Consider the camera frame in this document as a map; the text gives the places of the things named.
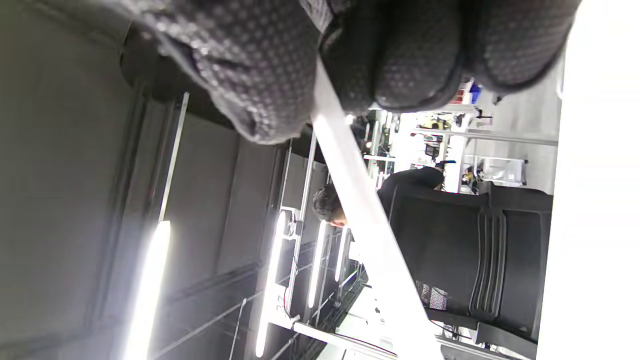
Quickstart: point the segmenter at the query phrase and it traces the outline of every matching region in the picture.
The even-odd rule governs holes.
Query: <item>ceiling light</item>
[[[149,244],[134,305],[124,360],[144,360],[147,358],[170,235],[169,221],[162,221],[157,225]]]
[[[307,304],[309,307],[313,307],[316,302],[316,290],[318,287],[318,277],[320,276],[320,260],[322,259],[325,231],[326,221],[322,220],[322,222],[320,222],[320,229],[318,229],[316,253],[314,254],[314,266],[311,270],[311,282],[309,283],[309,295],[307,297]]]
[[[278,271],[278,263],[280,262],[280,250],[282,249],[282,238],[286,225],[286,215],[284,211],[278,215],[276,228],[273,231],[273,242],[271,244],[271,258],[269,260],[269,268],[267,270],[267,281],[264,287],[264,296],[262,299],[262,311],[260,313],[260,324],[258,327],[258,336],[255,340],[255,355],[262,357],[264,353],[264,344],[267,341],[267,327],[269,326],[269,315],[271,310],[268,309],[269,302],[273,298],[272,292],[276,283],[276,273]]]

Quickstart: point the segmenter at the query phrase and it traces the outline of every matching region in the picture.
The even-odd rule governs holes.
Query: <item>fluorescent light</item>
[[[340,249],[338,250],[338,262],[335,264],[335,280],[340,281],[340,272],[342,271],[342,262],[344,259],[344,243],[347,241],[348,227],[342,228],[342,236],[340,237]]]
[[[169,221],[162,221],[156,227],[151,239],[142,269],[124,360],[145,360],[147,358],[170,235],[171,224]]]
[[[367,242],[365,260],[384,259],[384,262],[364,263],[369,278],[375,281],[373,285],[384,292],[378,300],[389,313],[385,326],[394,333],[394,351],[397,350],[400,359],[442,358],[436,339],[424,336],[432,325],[380,199],[371,188],[362,186],[369,181],[362,154],[353,133],[342,122],[344,112],[320,59],[316,70],[315,105],[311,113],[314,131],[349,218],[351,232],[356,239]]]
[[[383,172],[378,173],[378,179],[376,181],[376,190],[380,190],[382,187],[382,182],[385,180],[385,174]]]
[[[309,307],[313,307],[316,302],[316,290],[318,287],[318,277],[320,276],[320,260],[322,259],[325,231],[326,221],[322,220],[322,222],[320,222],[320,229],[318,229],[316,253],[314,254],[314,267],[311,270],[311,282],[309,283],[309,296],[307,297],[307,304]]]
[[[280,262],[280,250],[282,249],[282,238],[284,236],[284,227],[287,223],[284,211],[278,215],[276,228],[273,231],[273,243],[271,244],[271,259],[269,260],[269,268],[267,270],[267,282],[264,287],[264,298],[262,299],[262,312],[260,313],[260,325],[258,328],[258,336],[255,340],[255,355],[262,357],[264,353],[264,344],[267,341],[267,327],[269,326],[269,316],[275,311],[269,307],[269,303],[273,300],[273,285],[276,283],[276,273],[278,272],[278,263]]]
[[[393,118],[394,118],[394,114],[387,112],[387,122],[385,123],[385,127],[387,129],[391,127],[391,121],[393,120]]]

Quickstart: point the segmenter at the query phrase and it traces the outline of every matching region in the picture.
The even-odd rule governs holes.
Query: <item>aluminum rail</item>
[[[404,158],[391,158],[388,156],[373,156],[373,155],[365,155],[362,156],[364,159],[367,160],[377,160],[377,161],[407,161],[410,162],[412,164],[417,164],[417,165],[424,165],[424,166],[429,166],[429,163],[427,163],[426,161],[420,161],[420,160],[407,160]]]
[[[344,122],[344,112],[322,61],[317,62],[312,121],[324,159],[331,171],[349,226],[363,247],[367,273],[381,288],[381,302],[400,359],[441,359],[440,347],[427,319],[387,216],[369,183],[362,155]]]
[[[503,142],[521,142],[521,143],[532,143],[535,145],[547,145],[547,146],[558,146],[557,139],[548,139],[548,138],[536,138],[533,136],[518,136],[510,133],[500,133],[498,131],[488,131],[483,130],[482,133],[475,132],[465,132],[458,133],[455,131],[447,131],[447,130],[438,130],[438,129],[412,129],[412,133],[420,133],[420,134],[438,134],[438,135],[451,135],[451,136],[462,136],[469,139],[478,139],[478,140],[495,140],[495,141],[503,141]]]
[[[180,115],[178,116],[178,126],[175,130],[175,137],[173,138],[173,149],[171,151],[171,158],[169,160],[169,169],[167,170],[166,181],[164,183],[164,192],[162,197],[162,203],[160,205],[160,214],[158,215],[158,221],[164,220],[164,212],[166,211],[166,205],[169,202],[169,191],[171,190],[171,181],[173,180],[173,170],[175,169],[175,162],[178,160],[178,149],[180,148],[180,139],[182,138],[182,128],[184,127],[184,119],[187,115],[187,107],[189,106],[189,93],[186,92],[182,95],[182,102],[180,104]]]
[[[369,110],[384,110],[377,104],[371,106]],[[475,114],[477,112],[476,107],[470,104],[446,104],[439,109],[435,110],[427,110],[430,113],[467,113],[467,114]]]
[[[291,300],[293,298],[293,286],[296,284],[296,274],[298,273],[298,258],[300,257],[300,246],[302,245],[302,230],[305,228],[305,217],[307,215],[307,203],[309,199],[309,186],[311,185],[311,173],[314,168],[314,159],[316,158],[316,132],[311,134],[311,145],[309,145],[309,157],[307,160],[307,172],[305,173],[305,187],[302,191],[302,204],[300,205],[300,222],[302,229],[300,235],[296,238],[296,244],[293,248],[293,260],[291,261],[291,272],[289,273],[289,285],[287,286],[285,298],[287,299],[285,306],[287,312],[291,310]]]

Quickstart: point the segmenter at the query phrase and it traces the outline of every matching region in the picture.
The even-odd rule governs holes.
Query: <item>light fixture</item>
[[[320,222],[318,229],[318,237],[316,240],[316,253],[314,254],[314,266],[311,270],[311,281],[309,282],[309,295],[307,297],[307,305],[313,307],[316,302],[316,290],[318,287],[318,277],[320,276],[320,260],[324,247],[324,232],[326,231],[326,221]]]
[[[378,179],[376,181],[376,190],[380,190],[380,188],[382,187],[382,182],[384,182],[384,180],[385,180],[385,173],[381,171],[378,173]]]
[[[344,259],[344,244],[347,241],[347,233],[349,232],[348,227],[342,228],[342,236],[340,237],[340,249],[338,250],[338,262],[335,264],[335,280],[340,281],[340,272],[342,271],[342,262]]]
[[[170,235],[171,224],[169,221],[158,223],[142,268],[133,319],[124,351],[124,360],[145,360],[147,358]]]
[[[280,262],[280,251],[282,249],[282,238],[284,237],[284,228],[287,223],[284,211],[278,215],[276,228],[273,231],[273,243],[271,244],[271,258],[269,260],[269,268],[267,270],[267,282],[264,287],[264,296],[262,300],[262,311],[260,313],[260,325],[258,327],[258,336],[255,340],[255,355],[262,357],[264,353],[264,344],[267,341],[267,327],[269,326],[269,315],[271,314],[269,304],[271,302],[272,292],[276,283],[276,273],[278,271],[278,263]]]
[[[388,129],[391,127],[391,122],[394,119],[394,114],[391,112],[387,112],[387,122],[385,123],[385,127]]]

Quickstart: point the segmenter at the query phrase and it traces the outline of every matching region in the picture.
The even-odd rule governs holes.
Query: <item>metal frame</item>
[[[467,161],[467,158],[472,158],[473,160],[471,162]],[[462,163],[463,163],[463,168],[466,168],[467,165],[473,165],[473,172],[474,174],[477,175],[477,166],[478,166],[478,160],[499,160],[499,161],[518,161],[520,162],[520,181],[509,181],[509,180],[498,180],[498,179],[485,179],[485,181],[491,181],[493,183],[496,184],[508,184],[508,185],[515,185],[515,186],[522,186],[522,185],[526,185],[527,181],[525,180],[525,169],[526,169],[526,165],[527,162],[524,159],[514,159],[514,158],[500,158],[500,157],[496,157],[496,156],[482,156],[482,155],[476,155],[475,152],[473,154],[464,154],[462,157]]]
[[[465,138],[469,138],[469,139],[478,139],[478,140],[495,140],[495,141],[503,141],[503,142],[521,142],[521,143],[532,143],[532,144],[536,144],[536,145],[547,145],[547,146],[558,146],[558,140],[557,138],[552,139],[552,138],[542,138],[542,137],[535,137],[535,136],[521,136],[521,135],[516,135],[516,134],[511,134],[511,133],[501,133],[499,131],[489,131],[489,130],[482,130],[482,132],[478,132],[476,133],[475,131],[467,131],[467,132],[455,132],[455,131],[448,131],[448,130],[439,130],[439,129],[412,129],[412,132],[414,133],[420,133],[420,134],[427,134],[427,135],[431,135],[431,134],[438,134],[438,135],[444,135],[444,136],[462,136]]]
[[[442,356],[438,343],[434,338],[424,336],[432,333],[431,329],[434,325],[427,319],[380,200],[371,187],[362,186],[369,183],[369,177],[353,135],[345,124],[345,115],[340,102],[320,59],[317,61],[314,100],[312,110],[314,134],[323,149],[324,158],[331,170],[342,207],[349,217],[349,225],[354,237],[371,244],[364,247],[363,259],[372,282],[384,289],[384,296],[380,300],[390,313],[388,323],[397,334],[394,345],[399,357],[401,359],[425,357],[438,359]],[[314,139],[312,139],[312,148],[314,148]],[[312,161],[313,157],[310,154],[308,173]],[[305,179],[307,196],[308,180],[308,178]],[[267,284],[267,286],[273,287],[274,284]],[[280,290],[283,291],[282,296],[289,296],[285,294],[284,289],[278,289],[278,291],[266,293],[264,301],[274,301],[272,297],[279,294]],[[290,319],[284,310],[283,307],[266,306],[263,307],[260,317],[264,321],[288,327],[294,331],[303,331],[315,338],[340,344],[339,346],[346,344],[345,341],[336,340],[334,336],[296,325],[297,319]]]
[[[371,106],[369,110],[384,110],[378,105]],[[439,113],[465,113],[475,114],[477,113],[476,107],[472,104],[446,104],[445,106],[434,110]]]
[[[373,156],[373,155],[365,155],[362,156],[364,159],[368,159],[368,160],[378,160],[378,161],[389,161],[389,162],[394,162],[394,161],[407,161],[403,158],[391,158],[388,156]],[[426,163],[426,161],[419,161],[419,160],[408,160],[410,163],[412,164],[416,164],[416,165],[424,165],[424,166],[428,166],[429,164]]]
[[[301,224],[300,231],[296,230],[296,244],[293,250],[293,260],[291,261],[291,272],[289,273],[289,285],[285,292],[285,306],[287,307],[287,312],[291,310],[291,300],[293,298],[293,286],[296,284],[296,274],[298,273],[298,258],[300,257],[300,246],[302,245],[302,231],[305,228],[305,217],[307,215],[307,202],[309,198],[309,185],[311,183],[311,173],[313,171],[314,159],[316,158],[316,132],[314,131],[311,134],[311,144],[309,145],[309,156],[307,160],[307,171],[305,172],[305,187],[302,192],[302,203],[300,204],[300,220]]]

